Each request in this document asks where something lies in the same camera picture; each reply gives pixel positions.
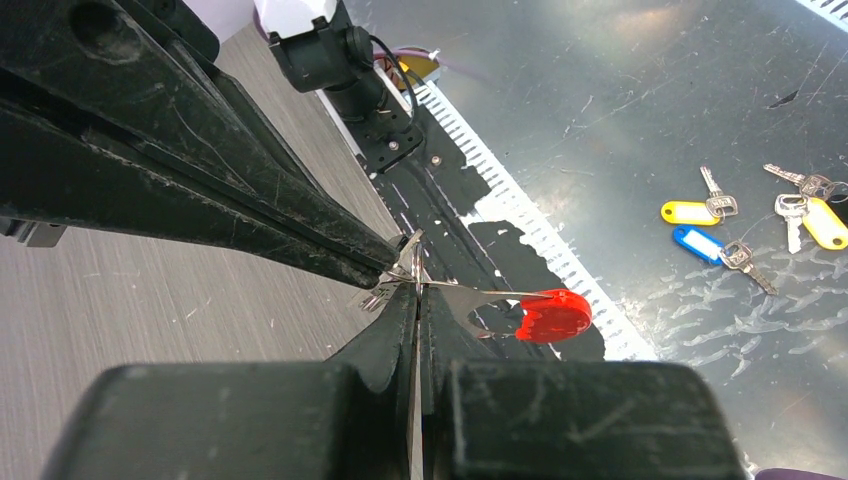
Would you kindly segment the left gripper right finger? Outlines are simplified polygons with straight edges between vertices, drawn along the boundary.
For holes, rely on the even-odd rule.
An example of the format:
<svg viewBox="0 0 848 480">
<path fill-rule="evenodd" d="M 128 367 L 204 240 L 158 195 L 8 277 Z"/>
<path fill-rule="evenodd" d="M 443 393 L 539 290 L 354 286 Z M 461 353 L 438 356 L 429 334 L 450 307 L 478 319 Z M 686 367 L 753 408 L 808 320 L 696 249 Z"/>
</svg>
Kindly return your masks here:
<svg viewBox="0 0 848 480">
<path fill-rule="evenodd" d="M 460 326 L 439 290 L 424 290 L 420 308 L 420 380 L 425 479 L 452 477 L 455 434 L 451 363 L 493 356 L 493 351 Z"/>
</svg>

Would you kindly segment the metal keyring holder red handle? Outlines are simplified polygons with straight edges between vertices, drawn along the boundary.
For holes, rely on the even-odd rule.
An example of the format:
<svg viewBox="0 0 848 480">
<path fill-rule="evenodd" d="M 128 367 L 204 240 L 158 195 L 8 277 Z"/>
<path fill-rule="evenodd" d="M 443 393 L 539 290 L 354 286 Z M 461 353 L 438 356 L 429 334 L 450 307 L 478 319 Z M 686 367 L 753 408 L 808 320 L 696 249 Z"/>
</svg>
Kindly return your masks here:
<svg viewBox="0 0 848 480">
<path fill-rule="evenodd" d="M 419 255 L 416 266 L 423 267 L 423 245 L 416 247 Z M 360 292 L 351 299 L 351 304 L 366 312 L 382 308 L 394 291 L 404 285 L 424 290 L 439 290 L 449 304 L 456 321 L 475 338 L 513 337 L 528 343 L 555 343 L 578 336 L 592 324 L 592 312 L 588 301 L 568 289 L 543 292 L 487 291 L 461 285 L 455 281 L 436 281 L 426 277 L 424 268 L 416 274 L 414 281 L 389 278 L 385 272 L 379 277 L 378 285 Z M 495 328 L 471 319 L 478 308 L 495 302 L 513 302 L 521 309 L 521 324 L 517 327 Z"/>
</svg>

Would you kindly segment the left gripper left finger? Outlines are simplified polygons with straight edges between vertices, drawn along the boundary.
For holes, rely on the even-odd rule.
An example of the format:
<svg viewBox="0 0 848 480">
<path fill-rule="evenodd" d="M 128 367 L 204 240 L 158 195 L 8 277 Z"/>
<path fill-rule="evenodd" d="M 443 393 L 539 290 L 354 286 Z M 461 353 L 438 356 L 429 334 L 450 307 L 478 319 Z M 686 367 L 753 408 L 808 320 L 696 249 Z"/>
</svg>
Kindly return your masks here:
<svg viewBox="0 0 848 480">
<path fill-rule="evenodd" d="M 418 300 L 400 286 L 378 317 L 330 357 L 357 373 L 344 423 L 346 479 L 412 476 Z"/>
</svg>

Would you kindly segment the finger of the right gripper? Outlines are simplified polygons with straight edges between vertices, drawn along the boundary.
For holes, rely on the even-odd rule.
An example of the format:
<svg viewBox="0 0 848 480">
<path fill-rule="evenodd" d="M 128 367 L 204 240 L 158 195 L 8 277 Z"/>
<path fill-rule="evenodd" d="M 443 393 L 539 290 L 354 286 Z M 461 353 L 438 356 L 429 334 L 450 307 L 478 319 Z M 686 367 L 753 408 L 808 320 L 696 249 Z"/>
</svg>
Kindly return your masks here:
<svg viewBox="0 0 848 480">
<path fill-rule="evenodd" d="M 385 269 L 384 240 L 291 175 L 244 191 L 7 71 L 1 213 L 240 251 L 361 289 Z"/>
<path fill-rule="evenodd" d="M 1 75 L 244 191 L 266 192 L 284 172 L 331 198 L 245 89 L 216 67 L 219 48 L 181 1 L 1 5 Z"/>
</svg>

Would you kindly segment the key with black tag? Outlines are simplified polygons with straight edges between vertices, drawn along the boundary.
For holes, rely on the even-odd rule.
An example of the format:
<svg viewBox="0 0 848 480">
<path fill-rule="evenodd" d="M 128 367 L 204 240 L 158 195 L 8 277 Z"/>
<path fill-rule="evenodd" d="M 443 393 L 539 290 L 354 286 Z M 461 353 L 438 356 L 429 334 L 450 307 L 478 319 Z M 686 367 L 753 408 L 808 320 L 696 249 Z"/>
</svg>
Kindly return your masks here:
<svg viewBox="0 0 848 480">
<path fill-rule="evenodd" d="M 422 236 L 423 231 L 417 229 L 411 234 L 400 234 L 390 240 L 390 243 L 397 249 L 398 258 L 385 272 L 389 278 L 402 281 L 414 281 L 416 279 L 416 274 L 423 269 L 421 265 L 416 266 L 419 255 L 415 253 Z"/>
</svg>

